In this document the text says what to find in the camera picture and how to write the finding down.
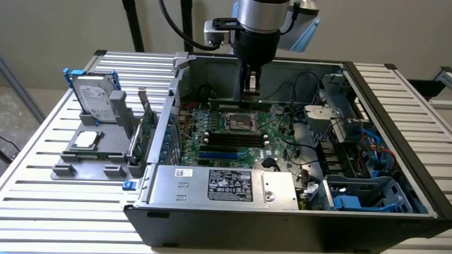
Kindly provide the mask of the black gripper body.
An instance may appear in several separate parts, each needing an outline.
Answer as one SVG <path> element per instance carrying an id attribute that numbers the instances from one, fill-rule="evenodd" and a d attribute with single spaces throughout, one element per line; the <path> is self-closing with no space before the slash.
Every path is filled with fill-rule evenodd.
<path id="1" fill-rule="evenodd" d="M 233 39 L 233 54 L 249 70 L 260 70 L 276 55 L 280 30 L 273 33 L 257 33 L 237 30 Z"/>

